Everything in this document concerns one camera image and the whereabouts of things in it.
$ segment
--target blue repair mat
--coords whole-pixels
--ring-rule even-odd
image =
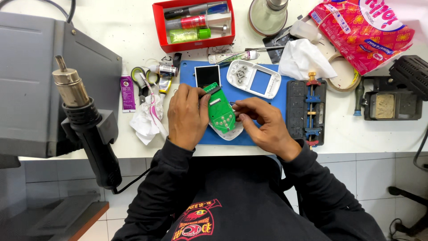
[[[209,66],[209,65],[211,64],[207,61],[182,60],[180,64],[180,83],[185,83],[192,87],[196,87],[196,78],[193,76],[195,72],[195,67]],[[278,71],[277,64],[260,64],[260,65],[268,69],[271,69],[275,72]],[[228,101],[234,102],[238,99],[259,97],[232,86],[226,79],[228,69],[229,69],[229,66],[220,68],[220,81],[222,85],[221,89],[226,95],[226,98]],[[260,72],[260,73],[257,72],[254,77],[254,81],[251,85],[251,90],[265,93],[266,87],[269,82],[269,78],[270,78],[269,74],[266,74],[264,72]],[[286,106],[285,101],[286,101],[286,93],[287,93],[286,87],[287,87],[287,82],[291,79],[292,78],[290,77],[282,76],[281,85],[279,87],[278,93],[273,99],[266,99],[266,98],[259,97],[267,102],[270,102],[273,106],[279,108],[281,110],[282,116],[284,117],[284,120],[285,120],[285,106]],[[215,133],[211,127],[207,128],[199,144],[242,145],[242,146],[255,145],[245,130],[235,139],[231,141],[226,141],[223,138],[221,138],[217,133]]]

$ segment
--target red plastic bag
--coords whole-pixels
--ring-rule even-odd
[[[384,0],[324,0],[309,14],[361,75],[407,50],[415,33]]]

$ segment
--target tile floor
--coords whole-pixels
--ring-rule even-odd
[[[321,154],[318,162],[330,169],[378,222],[385,235],[391,221],[399,217],[412,226],[426,208],[404,197],[390,195],[386,188],[396,186],[419,196],[428,194],[428,173],[413,166],[414,153]],[[420,161],[428,163],[428,153]],[[150,166],[151,158],[120,159],[123,181],[129,183]],[[25,162],[27,204],[40,207],[60,198],[96,190],[110,209],[80,241],[108,241],[124,224],[129,203],[144,178],[120,195],[99,188],[87,160],[48,160]],[[296,191],[286,191],[293,209],[298,212]]]

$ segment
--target person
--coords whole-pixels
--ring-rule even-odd
[[[274,159],[192,157],[209,123],[209,98],[201,88],[179,86],[169,103],[169,137],[113,241],[386,240],[305,141],[290,137],[280,110],[259,98],[236,101],[236,120],[256,145],[277,156],[302,197],[305,217],[293,211],[280,189]]]

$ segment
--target cable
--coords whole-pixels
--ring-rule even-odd
[[[71,0],[70,13],[68,14],[68,18],[66,20],[67,23],[70,23],[74,16],[74,11],[76,10],[76,0]]]
[[[113,194],[119,194],[123,191],[125,191],[125,189],[127,189],[130,185],[134,184],[134,182],[138,181],[140,178],[142,178],[145,174],[147,174],[147,172],[150,171],[150,168],[147,169],[147,171],[143,172],[143,174],[141,174],[139,177],[135,178],[132,182],[130,182],[128,185],[126,185],[124,188],[122,188],[121,190],[117,190],[116,188],[114,188],[113,190],[111,190],[113,192]]]
[[[419,155],[421,154],[421,151],[422,151],[422,148],[423,148],[423,147],[424,147],[424,145],[425,145],[425,142],[427,141],[427,138],[428,138],[428,128],[427,128],[427,130],[426,130],[426,132],[425,132],[425,136],[424,136],[424,138],[422,139],[421,145],[419,146],[419,149],[418,149],[418,151],[416,152],[415,157],[413,158],[413,165],[415,165],[417,168],[419,168],[419,169],[421,169],[421,170],[424,170],[424,171],[426,171],[426,172],[428,172],[428,168],[418,166],[417,160],[418,160]]]
[[[403,221],[399,218],[394,219],[391,224],[389,225],[389,238],[391,239],[391,241],[400,241],[400,240],[405,240],[405,241],[410,241],[406,238],[394,238],[395,233],[397,232],[397,230],[395,230],[394,232],[392,232],[391,227],[392,225],[395,223],[395,221],[399,220],[400,224],[403,224]]]
[[[1,8],[3,8],[3,6],[5,6],[6,4],[8,4],[8,3],[10,3],[10,2],[12,2],[13,0],[2,0],[2,1],[0,1],[0,9]],[[51,0],[38,0],[38,1],[41,1],[41,2],[45,2],[45,3],[50,3],[50,4],[52,4],[52,5],[54,5],[57,9],[59,9],[61,12],[62,12],[62,14],[68,19],[68,17],[69,17],[69,14],[67,14],[67,12],[60,6],[60,5],[58,5],[56,2],[53,2],[53,1],[51,1]],[[73,7],[73,5],[74,5],[74,9],[76,8],[76,0],[72,0],[72,2],[71,2],[71,7]],[[71,19],[70,19],[70,21],[68,22],[71,26],[73,26],[74,27],[74,25],[73,25],[73,22],[71,21]]]

